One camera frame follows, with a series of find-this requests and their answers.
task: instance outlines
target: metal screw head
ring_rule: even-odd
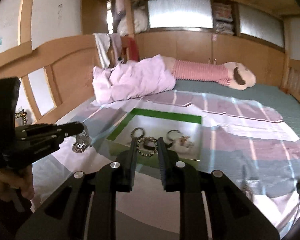
[[[82,171],[77,171],[73,176],[76,179],[81,179],[84,176],[84,173]]]
[[[120,167],[120,163],[119,162],[113,162],[110,164],[110,167],[113,169],[119,168]]]
[[[178,162],[176,162],[176,166],[178,168],[184,168],[186,166],[186,164],[184,162],[182,162],[182,161],[178,161]]]
[[[217,177],[217,178],[221,178],[223,176],[223,172],[219,171],[219,170],[215,170],[213,171],[213,176]]]

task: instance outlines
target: wooden cabinet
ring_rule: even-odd
[[[212,62],[211,33],[177,32],[177,59]]]
[[[208,63],[212,57],[211,33],[148,32],[136,34],[135,39],[141,58],[161,54],[181,60]]]
[[[284,53],[240,37],[205,32],[165,31],[135,35],[141,58],[161,54],[180,60],[223,64],[240,62],[257,83],[280,86]]]
[[[177,32],[149,32],[135,35],[140,57],[153,57],[161,54],[166,57],[177,57]]]
[[[266,45],[239,37],[217,35],[213,41],[213,58],[217,64],[242,63],[256,75],[259,84],[281,84],[284,53]]]
[[[268,48],[268,69],[266,84],[271,86],[280,86],[283,77],[284,53]]]
[[[108,33],[107,3],[99,0],[81,0],[82,34]]]

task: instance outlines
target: wooden bed frame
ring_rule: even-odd
[[[300,60],[290,59],[283,77],[283,91],[300,103]]]
[[[17,76],[21,78],[29,105],[35,117],[34,123],[55,123],[78,105],[94,96],[92,71],[100,66],[98,50],[93,35],[79,35],[48,41],[32,52],[29,47],[18,48],[21,55],[15,59],[11,50],[0,54],[0,79]],[[122,51],[127,51],[127,37],[122,38]],[[5,63],[2,56],[11,56]],[[109,53],[114,62],[112,47]],[[47,84],[54,102],[54,108],[44,115],[40,114],[30,85],[28,74],[44,68]]]

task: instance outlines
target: human hand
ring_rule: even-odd
[[[9,202],[12,200],[10,187],[20,188],[24,198],[29,200],[34,197],[32,165],[18,171],[7,168],[0,169],[0,199]]]

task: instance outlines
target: striped pink fabric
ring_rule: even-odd
[[[176,79],[214,81],[224,86],[229,86],[230,83],[228,70],[224,65],[177,60],[172,74]]]

